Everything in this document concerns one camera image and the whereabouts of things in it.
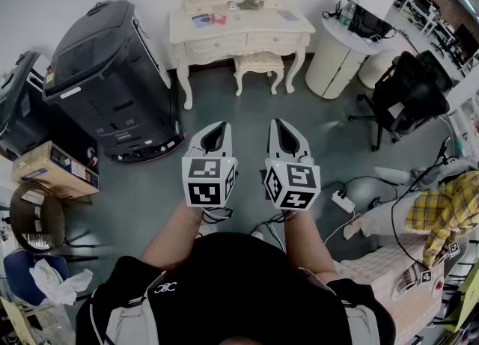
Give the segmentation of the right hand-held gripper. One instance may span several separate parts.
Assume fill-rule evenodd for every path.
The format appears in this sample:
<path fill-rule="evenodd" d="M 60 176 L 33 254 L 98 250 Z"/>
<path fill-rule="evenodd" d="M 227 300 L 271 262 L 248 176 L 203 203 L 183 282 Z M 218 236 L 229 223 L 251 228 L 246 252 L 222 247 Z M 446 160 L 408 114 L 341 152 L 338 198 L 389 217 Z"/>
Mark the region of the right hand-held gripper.
<path fill-rule="evenodd" d="M 280 118 L 269 126 L 267 152 L 280 156 L 281 150 L 291 156 L 301 156 L 292 162 L 265 159 L 264 185 L 278 210 L 309 210 L 321 192 L 320 167 L 314 164 L 309 143 L 299 130 Z"/>

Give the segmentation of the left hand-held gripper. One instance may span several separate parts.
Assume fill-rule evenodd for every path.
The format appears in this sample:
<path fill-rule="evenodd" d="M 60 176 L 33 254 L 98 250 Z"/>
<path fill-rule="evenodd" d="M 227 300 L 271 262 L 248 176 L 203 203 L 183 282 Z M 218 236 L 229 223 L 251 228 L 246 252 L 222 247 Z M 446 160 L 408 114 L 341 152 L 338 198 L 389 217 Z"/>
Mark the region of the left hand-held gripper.
<path fill-rule="evenodd" d="M 212 123 L 192 136 L 182 158 L 182 179 L 189 207 L 225 207 L 235 185 L 231 125 Z"/>

